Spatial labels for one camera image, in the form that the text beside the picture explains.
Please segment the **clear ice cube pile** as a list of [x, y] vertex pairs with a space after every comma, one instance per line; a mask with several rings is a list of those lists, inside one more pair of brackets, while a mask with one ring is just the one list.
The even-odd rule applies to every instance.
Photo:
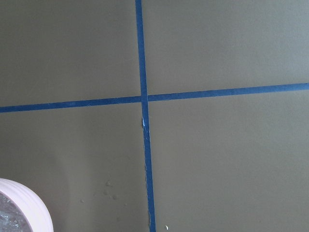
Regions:
[[0, 195], [0, 231], [28, 232], [29, 226], [23, 214], [5, 195]]

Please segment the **pink plastic bowl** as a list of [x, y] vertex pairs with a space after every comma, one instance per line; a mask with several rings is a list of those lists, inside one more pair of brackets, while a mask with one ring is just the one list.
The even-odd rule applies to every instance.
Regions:
[[29, 232], [52, 232], [50, 213], [41, 198], [28, 187], [9, 179], [0, 180], [0, 194], [5, 195], [23, 214]]

